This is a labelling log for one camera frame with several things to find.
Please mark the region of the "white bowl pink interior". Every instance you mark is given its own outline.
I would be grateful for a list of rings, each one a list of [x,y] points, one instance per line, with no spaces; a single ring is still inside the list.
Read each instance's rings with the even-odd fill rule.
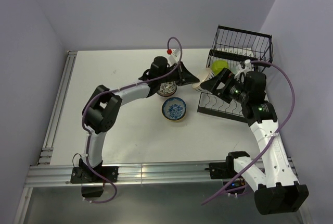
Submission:
[[[206,82],[206,81],[212,79],[214,76],[215,76],[215,74],[211,68],[206,68],[206,69],[202,70],[197,75],[199,82],[192,84],[192,89],[194,89],[197,92],[205,92],[205,90],[201,88],[201,84],[203,82]]]

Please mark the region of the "green square bowl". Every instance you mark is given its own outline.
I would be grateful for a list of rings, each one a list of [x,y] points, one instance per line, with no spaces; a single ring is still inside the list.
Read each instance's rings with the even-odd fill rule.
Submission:
[[[211,70],[217,76],[224,68],[228,69],[228,63],[224,60],[216,60],[211,65]]]

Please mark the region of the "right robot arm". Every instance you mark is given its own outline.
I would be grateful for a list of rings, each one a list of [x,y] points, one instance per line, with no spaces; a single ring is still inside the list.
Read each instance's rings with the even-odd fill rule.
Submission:
[[[246,152],[230,152],[226,157],[226,173],[243,177],[254,192],[254,202],[261,215],[292,213],[299,210],[309,195],[292,171],[281,136],[273,105],[265,97],[266,75],[249,71],[237,76],[224,68],[200,87],[230,103],[241,104],[242,114],[258,144],[264,170],[261,171]]]

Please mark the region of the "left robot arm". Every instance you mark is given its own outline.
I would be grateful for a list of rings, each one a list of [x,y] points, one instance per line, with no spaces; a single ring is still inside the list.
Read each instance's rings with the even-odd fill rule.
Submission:
[[[87,132],[84,154],[79,160],[81,177],[89,182],[107,180],[102,175],[102,151],[106,133],[116,122],[121,106],[156,94],[160,85],[175,82],[184,86],[199,82],[182,61],[169,65],[165,57],[154,58],[137,81],[119,89],[98,86],[82,111],[82,127]]]

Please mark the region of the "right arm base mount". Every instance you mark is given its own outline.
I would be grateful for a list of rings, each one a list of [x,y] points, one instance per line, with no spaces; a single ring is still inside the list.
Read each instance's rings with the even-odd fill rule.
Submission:
[[[228,181],[237,174],[237,172],[228,168],[226,162],[209,163],[205,170],[209,172],[211,180],[221,179],[223,185],[227,184]],[[242,177],[238,177],[226,188],[225,191],[232,196],[236,196],[236,194],[243,194],[245,190],[245,180]]]

